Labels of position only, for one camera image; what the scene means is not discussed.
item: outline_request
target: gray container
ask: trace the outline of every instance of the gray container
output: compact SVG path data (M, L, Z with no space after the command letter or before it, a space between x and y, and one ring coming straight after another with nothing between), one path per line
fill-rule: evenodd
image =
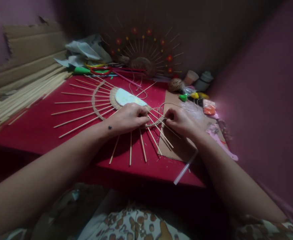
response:
M202 73L201 77L194 83L196 91L205 92L213 79L210 71Z

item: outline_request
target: patterned clothing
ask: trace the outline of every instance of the patterned clothing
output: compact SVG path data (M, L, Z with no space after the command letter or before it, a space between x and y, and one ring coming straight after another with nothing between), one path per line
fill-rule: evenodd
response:
M117 212L105 208L100 210L103 204L111 205L107 201L109 193L105 196L105 190L101 187L79 184L44 213L35 226L11 231L0 236L0 240L189 239L187 234L178 230L180 225L175 224L173 227L159 214L136 204L129 204ZM226 236L225 239L293 240L293 225L290 222L271 223L245 216L233 219L232 228L233 235Z

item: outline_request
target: white plastic cup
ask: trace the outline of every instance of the white plastic cup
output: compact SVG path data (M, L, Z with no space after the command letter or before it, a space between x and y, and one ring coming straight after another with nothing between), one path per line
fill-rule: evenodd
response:
M189 70L187 72L187 75L184 78L184 84L185 84L185 86L190 86L198 79L199 79L199 75L197 75L195 72Z

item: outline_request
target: pink wall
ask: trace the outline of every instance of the pink wall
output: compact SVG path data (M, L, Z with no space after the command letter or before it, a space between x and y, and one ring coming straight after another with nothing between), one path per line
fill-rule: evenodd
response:
M0 0L0 65L9 57L3 24L38 24L39 15L50 20L65 18L61 0Z
M240 166L293 217L293 0L269 17L209 93Z

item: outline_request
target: scissors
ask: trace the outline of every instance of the scissors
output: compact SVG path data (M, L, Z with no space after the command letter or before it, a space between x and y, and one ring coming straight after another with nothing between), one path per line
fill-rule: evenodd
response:
M110 74L110 72L112 72L112 68L111 67L107 67L107 66L105 66L105 67L91 67L90 70L91 70L91 72L93 74L96 74L96 75L108 75L108 74ZM97 70L102 70L102 71L103 70L108 70L108 71L105 72L105 73L98 73L98 72L95 72Z

